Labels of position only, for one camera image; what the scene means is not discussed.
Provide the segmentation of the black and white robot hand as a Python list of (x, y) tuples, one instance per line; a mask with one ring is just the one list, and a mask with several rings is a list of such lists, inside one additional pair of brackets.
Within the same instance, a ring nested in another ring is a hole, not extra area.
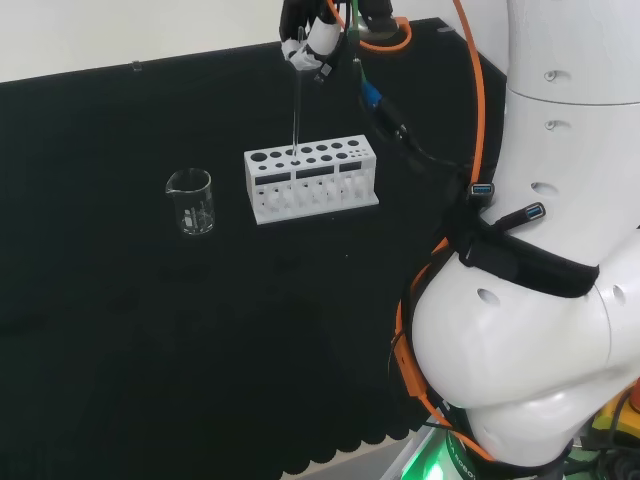
[(326, 1), (285, 0), (279, 34), (284, 60), (297, 71), (315, 71), (337, 48), (341, 26)]

